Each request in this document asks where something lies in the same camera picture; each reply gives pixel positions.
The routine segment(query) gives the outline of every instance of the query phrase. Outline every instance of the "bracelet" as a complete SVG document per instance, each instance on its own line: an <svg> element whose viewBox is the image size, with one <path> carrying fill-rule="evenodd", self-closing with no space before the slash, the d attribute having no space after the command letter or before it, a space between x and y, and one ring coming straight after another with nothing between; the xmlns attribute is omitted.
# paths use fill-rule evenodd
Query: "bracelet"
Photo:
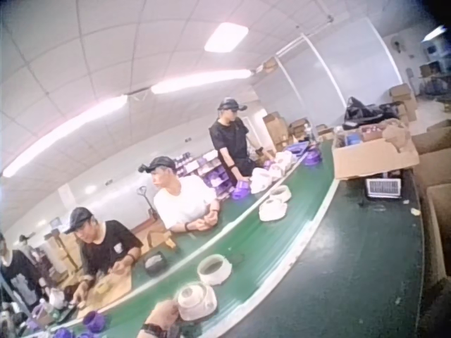
<svg viewBox="0 0 451 338"><path fill-rule="evenodd" d="M136 263L136 258L133 255L129 254L129 253L127 253L125 255L125 257L127 257L127 256L129 256L129 257L131 257L131 259L133 259L132 265L134 265Z"/></svg>

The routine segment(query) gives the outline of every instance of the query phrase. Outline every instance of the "green conveyor belt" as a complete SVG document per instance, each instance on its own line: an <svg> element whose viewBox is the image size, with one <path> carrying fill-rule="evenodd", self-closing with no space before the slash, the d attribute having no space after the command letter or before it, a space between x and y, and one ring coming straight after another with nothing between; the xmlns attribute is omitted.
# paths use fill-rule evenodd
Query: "green conveyor belt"
<svg viewBox="0 0 451 338"><path fill-rule="evenodd" d="M110 323L105 333L108 337L135 337L156 302L173 298L177 289L187 282L197 280L197 265L211 254L220 253L228 257L234 265L233 274L223 285L215 287L219 304L218 312L198 324L194 328L194 336L197 337L201 332L205 332L232 312L237 305L245 302L285 255L287 248L302 231L303 226L316 215L333 180L330 144L324 145L322 151L321 165L313 168L301 165L285 181L292 192L292 199L288 202L288 213L282 220L262 223L259 220L258 209L252 211L232 231L181 269L107 311ZM236 219L257 198L253 196L246 201L228 201L223 207L221 224L225 225ZM178 244L183 251L183 256L199 248L220 230L215 229L208 236L196 234L196 239L188 236L179 238ZM173 263L179 258L171 256L169 260ZM134 288L137 286L135 283L142 284L149 280L139 267L134 273L134 278ZM82 328L77 325L74 329L80 332Z"/></svg>

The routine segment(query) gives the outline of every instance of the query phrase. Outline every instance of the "wristwatch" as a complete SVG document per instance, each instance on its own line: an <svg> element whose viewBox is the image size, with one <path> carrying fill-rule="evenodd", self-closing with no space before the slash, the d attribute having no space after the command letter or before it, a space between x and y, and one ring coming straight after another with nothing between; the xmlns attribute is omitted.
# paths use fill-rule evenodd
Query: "wristwatch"
<svg viewBox="0 0 451 338"><path fill-rule="evenodd" d="M159 325L143 324L141 330L158 338L166 338L166 331L163 330Z"/></svg>

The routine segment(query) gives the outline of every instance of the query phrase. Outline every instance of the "floor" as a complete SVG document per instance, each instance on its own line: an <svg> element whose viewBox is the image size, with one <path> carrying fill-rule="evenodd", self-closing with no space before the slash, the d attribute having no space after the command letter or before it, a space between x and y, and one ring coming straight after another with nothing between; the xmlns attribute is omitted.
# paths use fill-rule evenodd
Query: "floor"
<svg viewBox="0 0 451 338"><path fill-rule="evenodd" d="M437 101L418 99L416 111L417 120L410 122L409 128L412 135L426 132L426 128L446 119L451 119L451 113L443 112L443 104Z"/></svg>

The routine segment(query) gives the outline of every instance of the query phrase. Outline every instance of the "man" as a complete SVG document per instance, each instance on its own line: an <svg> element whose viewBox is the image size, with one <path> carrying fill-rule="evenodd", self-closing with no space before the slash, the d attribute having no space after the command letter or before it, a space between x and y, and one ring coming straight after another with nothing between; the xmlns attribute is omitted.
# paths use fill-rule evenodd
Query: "man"
<svg viewBox="0 0 451 338"><path fill-rule="evenodd" d="M9 250L5 237L0 233L0 272L6 284L19 294L22 302L32 311L41 298L47 298L42 288L46 286L38 269L20 250Z"/></svg>
<svg viewBox="0 0 451 338"><path fill-rule="evenodd" d="M179 178L175 162L167 156L155 158L146 168L161 189L154 204L166 229L172 232L205 231L218 223L219 201L213 189L199 176Z"/></svg>
<svg viewBox="0 0 451 338"><path fill-rule="evenodd" d="M99 222L84 207L72 211L66 234L71 232L82 242L80 255L85 271L73 295L77 303L86 300L98 271L122 275L141 256L142 242L129 229L117 220Z"/></svg>
<svg viewBox="0 0 451 338"><path fill-rule="evenodd" d="M218 107L219 118L209 128L211 141L219 152L218 157L225 166L234 185L237 181L248 180L256 163L249 158L247 141L269 159L273 159L263 147L255 146L247 137L249 130L239 117L238 111L245 111L246 106L240 106L236 100L225 98Z"/></svg>

